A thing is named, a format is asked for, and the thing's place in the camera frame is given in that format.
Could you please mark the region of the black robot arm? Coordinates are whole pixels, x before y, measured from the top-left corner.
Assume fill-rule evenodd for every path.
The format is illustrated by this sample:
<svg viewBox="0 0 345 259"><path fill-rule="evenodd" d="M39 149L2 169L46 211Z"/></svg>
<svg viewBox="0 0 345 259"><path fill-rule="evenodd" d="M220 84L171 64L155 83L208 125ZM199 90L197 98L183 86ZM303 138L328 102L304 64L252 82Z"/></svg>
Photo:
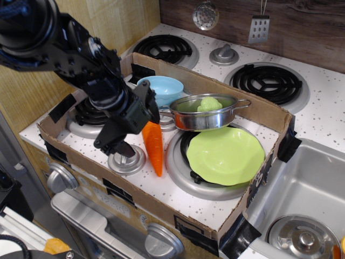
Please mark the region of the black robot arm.
<svg viewBox="0 0 345 259"><path fill-rule="evenodd" d="M148 81L131 89L120 58L55 1L1 1L1 65L18 72L52 71L83 90L107 121L94 142L105 154L135 155L125 142L160 115Z"/></svg>

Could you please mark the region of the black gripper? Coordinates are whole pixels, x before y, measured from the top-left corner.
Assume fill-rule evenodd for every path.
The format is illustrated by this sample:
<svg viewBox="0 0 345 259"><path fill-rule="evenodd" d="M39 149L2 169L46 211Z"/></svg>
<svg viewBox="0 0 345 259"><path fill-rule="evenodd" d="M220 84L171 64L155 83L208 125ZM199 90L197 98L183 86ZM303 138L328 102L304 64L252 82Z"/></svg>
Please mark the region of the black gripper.
<svg viewBox="0 0 345 259"><path fill-rule="evenodd" d="M160 113L155 92L150 89L149 81L145 80L129 91L126 107L108 118L94 141L94 147L106 155L117 153L131 158L135 151L125 142L125 137L127 134L139 134L148 121L159 124Z"/></svg>

